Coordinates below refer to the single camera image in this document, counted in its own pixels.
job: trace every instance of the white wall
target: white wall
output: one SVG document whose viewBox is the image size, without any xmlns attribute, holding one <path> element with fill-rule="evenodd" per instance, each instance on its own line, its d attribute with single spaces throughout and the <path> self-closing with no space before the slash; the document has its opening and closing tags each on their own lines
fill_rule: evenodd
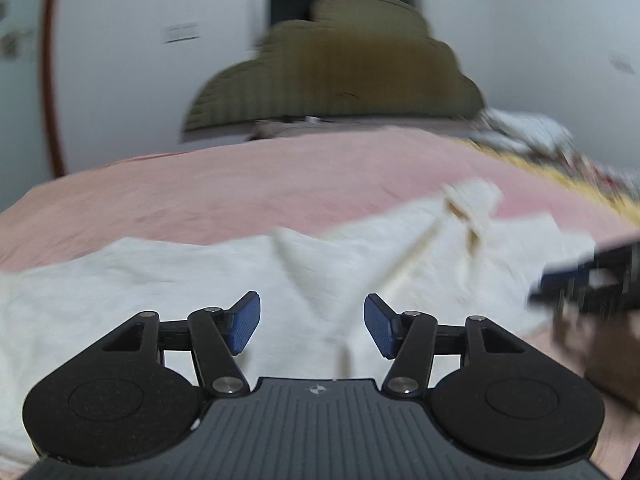
<svg viewBox="0 0 640 480">
<path fill-rule="evenodd" d="M 39 44 L 43 0 L 9 0 L 0 36 L 32 29 L 25 52 L 0 58 L 0 211 L 36 184 L 51 178 L 40 108 Z"/>
<path fill-rule="evenodd" d="M 640 0 L 497 0 L 496 13 L 493 104 L 548 114 L 595 160 L 640 168 Z"/>
<path fill-rule="evenodd" d="M 180 128 L 200 87 L 251 56 L 254 0 L 59 0 L 55 92 L 70 172 L 130 156 L 183 151 Z M 163 43 L 169 25 L 200 38 Z"/>
<path fill-rule="evenodd" d="M 420 0 L 433 36 L 458 56 L 489 101 L 494 92 L 494 0 Z"/>
<path fill-rule="evenodd" d="M 640 0 L 423 2 L 489 105 L 550 115 L 595 160 L 640 168 Z"/>
</svg>

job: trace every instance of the wall outlet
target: wall outlet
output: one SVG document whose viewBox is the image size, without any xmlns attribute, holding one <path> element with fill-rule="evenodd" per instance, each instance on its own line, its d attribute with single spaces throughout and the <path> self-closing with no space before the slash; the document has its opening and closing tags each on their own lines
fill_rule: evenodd
<svg viewBox="0 0 640 480">
<path fill-rule="evenodd" d="M 173 43 L 174 41 L 195 40 L 199 37 L 200 33 L 198 32 L 198 22 L 171 25 L 164 30 L 165 43 Z"/>
</svg>

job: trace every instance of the bed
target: bed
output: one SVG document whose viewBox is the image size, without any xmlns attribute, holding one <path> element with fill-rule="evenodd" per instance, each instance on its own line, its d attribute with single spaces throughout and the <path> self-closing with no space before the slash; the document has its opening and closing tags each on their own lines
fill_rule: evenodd
<svg viewBox="0 0 640 480">
<path fill-rule="evenodd" d="M 347 1 L 346 11 L 337 15 L 354 12 L 358 22 L 372 27 L 362 18 L 363 12 L 369 16 L 362 2 Z M 378 6 L 389 2 L 369 3 L 372 1 L 378 12 L 386 12 Z M 425 97 L 430 93 L 425 90 L 418 100 L 424 107 L 422 113 L 444 120 L 442 127 L 452 136 L 463 136 L 466 123 L 452 118 L 470 120 L 475 115 L 482 107 L 478 89 L 460 74 L 450 49 L 428 37 L 424 20 L 420 17 L 422 21 L 416 21 L 413 9 L 392 5 L 403 14 L 411 14 L 407 20 L 413 23 L 412 34 L 418 30 L 428 50 L 433 47 L 437 51 L 434 56 L 444 56 L 449 63 L 447 73 L 433 74 L 430 86 L 450 85 L 450 98 L 433 100 Z M 396 36 L 400 34 L 397 27 L 394 30 Z M 273 43 L 267 42 L 266 49 L 270 48 Z M 242 74 L 240 78 L 235 76 L 238 73 Z M 260 70 L 256 73 L 256 80 L 279 77 L 273 73 L 265 76 Z M 304 81 L 299 88 L 303 98 L 295 102 L 273 99 L 270 92 L 256 92 L 251 102 L 244 102 L 247 94 L 239 89 L 248 88 L 252 77 L 243 66 L 214 78 L 196 99 L 188 127 L 288 115 L 290 104 L 297 107 L 291 115 L 322 115 L 313 113 L 318 110 L 314 108 L 318 99 L 308 98 L 305 92 L 312 85 L 308 87 Z M 341 84 L 351 83 L 343 79 Z M 357 85 L 366 86 L 366 82 Z M 394 91 L 410 96 L 415 88 L 398 84 Z M 390 101 L 388 96 L 374 93 L 364 104 L 354 104 L 345 95 L 342 91 L 325 94 L 324 115 L 335 113 L 331 108 L 334 105 L 343 106 L 341 115 L 372 114 L 376 109 L 381 114 L 406 114 L 416 103 L 404 97 Z M 0 214 L 0 271 L 17 272 L 69 261 L 123 237 L 205 245 L 263 234 L 276 226 L 317 234 L 429 196 L 442 184 L 470 177 L 484 178 L 500 187 L 504 201 L 497 215 L 501 218 L 549 211 L 561 228 L 587 231 L 600 244 L 637 234 L 633 224 L 605 205 L 456 140 L 412 126 L 342 126 L 331 133 L 144 156 L 39 186 Z M 577 373 L 583 372 L 580 359 L 553 343 L 550 326 L 529 334 L 527 340 Z M 592 460 L 619 479 L 640 443 L 640 415 L 610 397 L 605 400 L 606 421 Z M 17 474 L 15 468 L 5 469 L 0 478 Z"/>
</svg>

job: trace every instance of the logo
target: logo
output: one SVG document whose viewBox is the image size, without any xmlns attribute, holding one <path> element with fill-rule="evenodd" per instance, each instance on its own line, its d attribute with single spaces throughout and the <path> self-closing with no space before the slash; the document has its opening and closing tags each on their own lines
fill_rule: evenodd
<svg viewBox="0 0 640 480">
<path fill-rule="evenodd" d="M 322 384 L 316 384 L 316 386 L 309 388 L 309 391 L 314 395 L 320 396 L 325 393 L 326 388 Z"/>
</svg>

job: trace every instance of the upholstered headboard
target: upholstered headboard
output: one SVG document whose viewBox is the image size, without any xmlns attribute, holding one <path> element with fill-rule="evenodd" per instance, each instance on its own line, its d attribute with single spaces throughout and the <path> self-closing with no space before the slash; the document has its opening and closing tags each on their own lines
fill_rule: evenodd
<svg viewBox="0 0 640 480">
<path fill-rule="evenodd" d="M 478 87 L 420 13 L 398 0 L 316 0 L 312 21 L 275 25 L 255 59 L 206 83 L 185 130 L 281 116 L 472 118 Z"/>
</svg>

